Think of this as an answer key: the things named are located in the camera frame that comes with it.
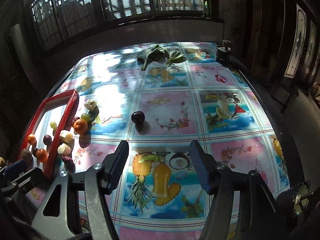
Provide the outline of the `red dried jujube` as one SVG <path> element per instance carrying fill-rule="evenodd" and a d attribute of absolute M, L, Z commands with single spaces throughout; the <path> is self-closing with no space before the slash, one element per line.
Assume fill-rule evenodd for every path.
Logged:
<path fill-rule="evenodd" d="M 72 120 L 71 126 L 74 127 L 74 124 L 77 120 L 79 120 L 80 118 L 78 116 L 75 116 Z"/>

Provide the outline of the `dark purple plum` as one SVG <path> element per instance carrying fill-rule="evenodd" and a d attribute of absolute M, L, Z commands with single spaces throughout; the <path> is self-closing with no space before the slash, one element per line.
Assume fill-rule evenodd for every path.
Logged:
<path fill-rule="evenodd" d="M 136 125 L 142 125 L 145 121 L 145 114 L 142 111 L 136 111 L 131 114 L 131 120 Z"/>

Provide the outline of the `dark grape in tray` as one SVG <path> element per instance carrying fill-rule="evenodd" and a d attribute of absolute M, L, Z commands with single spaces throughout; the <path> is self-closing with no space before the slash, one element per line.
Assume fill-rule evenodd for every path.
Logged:
<path fill-rule="evenodd" d="M 51 143 L 52 143 L 52 137 L 50 135 L 45 135 L 43 137 L 43 143 L 46 145 L 46 146 L 49 146 Z"/>

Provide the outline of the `green leafy vegetable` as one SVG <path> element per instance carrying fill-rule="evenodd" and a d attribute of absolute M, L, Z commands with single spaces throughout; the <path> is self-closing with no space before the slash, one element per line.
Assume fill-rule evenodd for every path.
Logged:
<path fill-rule="evenodd" d="M 159 44 L 150 46 L 137 55 L 137 62 L 141 65 L 141 71 L 145 71 L 152 62 L 165 63 L 167 67 L 170 67 L 172 64 L 183 63 L 186 60 L 187 57 L 179 49 L 167 50 Z"/>

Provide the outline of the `yellow green grape in tray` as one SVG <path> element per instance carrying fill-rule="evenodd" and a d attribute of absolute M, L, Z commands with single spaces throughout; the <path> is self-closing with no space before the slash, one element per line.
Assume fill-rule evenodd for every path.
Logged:
<path fill-rule="evenodd" d="M 52 121 L 50 123 L 50 127 L 53 129 L 53 130 L 56 130 L 57 129 L 57 123 L 55 121 Z"/>

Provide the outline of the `walnut shaped pastry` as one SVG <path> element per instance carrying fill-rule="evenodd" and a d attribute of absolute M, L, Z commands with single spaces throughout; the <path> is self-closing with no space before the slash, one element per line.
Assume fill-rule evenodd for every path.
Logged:
<path fill-rule="evenodd" d="M 93 112 L 95 108 L 97 107 L 97 103 L 93 99 L 87 99 L 84 106 L 87 110 L 90 112 Z"/>

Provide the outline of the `small dark box on table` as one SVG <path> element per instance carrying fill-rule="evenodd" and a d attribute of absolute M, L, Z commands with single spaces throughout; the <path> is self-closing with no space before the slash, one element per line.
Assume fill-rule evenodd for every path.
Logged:
<path fill-rule="evenodd" d="M 231 41 L 223 40 L 222 45 L 217 47 L 216 61 L 220 64 L 227 63 L 232 53 L 232 47 L 233 47 L 233 44 Z"/>

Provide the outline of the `brown kiwi fruit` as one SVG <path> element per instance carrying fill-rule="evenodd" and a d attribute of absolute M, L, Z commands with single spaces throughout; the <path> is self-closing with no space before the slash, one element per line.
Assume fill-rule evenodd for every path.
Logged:
<path fill-rule="evenodd" d="M 24 148 L 21 151 L 20 158 L 26 161 L 27 166 L 33 166 L 33 155 L 28 149 Z"/>

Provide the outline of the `fruit patterned tablecloth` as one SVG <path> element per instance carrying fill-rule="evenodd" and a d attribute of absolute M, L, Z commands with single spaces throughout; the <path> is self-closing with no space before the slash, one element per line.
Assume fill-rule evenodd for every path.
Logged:
<path fill-rule="evenodd" d="M 75 89 L 72 165 L 61 158 L 32 228 L 44 239 L 287 239 L 277 203 L 289 188 L 284 157 L 261 100 L 237 70 L 216 61 L 215 43 L 160 43 L 187 60 L 137 62 L 139 44 L 81 59 L 47 98 Z M 84 106 L 93 99 L 97 107 Z M 142 111 L 136 125 L 131 114 Z M 122 140 L 129 156 L 119 184 L 103 194 L 103 161 Z M 199 184 L 190 156 L 197 140 L 220 173 L 217 194 Z"/>

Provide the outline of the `large orange mandarin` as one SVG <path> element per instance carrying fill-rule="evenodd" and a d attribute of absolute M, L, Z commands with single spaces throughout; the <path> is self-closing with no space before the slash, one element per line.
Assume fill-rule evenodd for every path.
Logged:
<path fill-rule="evenodd" d="M 48 160 L 48 152 L 44 148 L 36 150 L 36 158 L 39 162 L 45 164 Z"/>

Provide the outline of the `red rimmed white tray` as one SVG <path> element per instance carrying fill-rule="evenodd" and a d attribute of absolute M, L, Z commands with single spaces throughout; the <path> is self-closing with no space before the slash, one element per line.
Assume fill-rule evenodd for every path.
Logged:
<path fill-rule="evenodd" d="M 48 160 L 45 164 L 33 157 L 34 165 L 41 168 L 47 178 L 52 178 L 59 170 L 61 158 L 57 156 L 57 148 L 61 142 L 60 132 L 71 129 L 71 120 L 75 116 L 78 104 L 79 94 L 75 89 L 51 96 L 40 104 L 27 128 L 20 149 L 26 148 L 32 151 L 36 147 L 44 148 L 48 152 Z M 50 127 L 52 121 L 57 123 L 56 130 Z M 37 139 L 35 145 L 30 145 L 27 142 L 27 137 L 30 133 L 34 134 Z M 43 143 L 43 137 L 47 134 L 53 140 L 49 146 Z"/>

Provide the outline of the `small orange in tray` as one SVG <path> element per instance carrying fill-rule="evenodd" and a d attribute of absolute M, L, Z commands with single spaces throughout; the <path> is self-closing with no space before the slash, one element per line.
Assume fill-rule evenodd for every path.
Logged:
<path fill-rule="evenodd" d="M 35 145 L 36 142 L 37 142 L 37 139 L 36 139 L 35 135 L 32 134 L 32 133 L 30 133 L 30 134 L 28 135 L 28 137 L 27 137 L 27 142 L 28 142 L 28 144 L 30 144 L 30 145 Z"/>

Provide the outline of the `barred window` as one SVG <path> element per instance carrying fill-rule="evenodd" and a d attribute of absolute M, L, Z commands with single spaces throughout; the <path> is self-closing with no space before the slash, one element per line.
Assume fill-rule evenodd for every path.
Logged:
<path fill-rule="evenodd" d="M 50 50 L 100 25 L 122 24 L 164 11 L 206 15 L 205 0 L 27 0 L 40 44 Z"/>

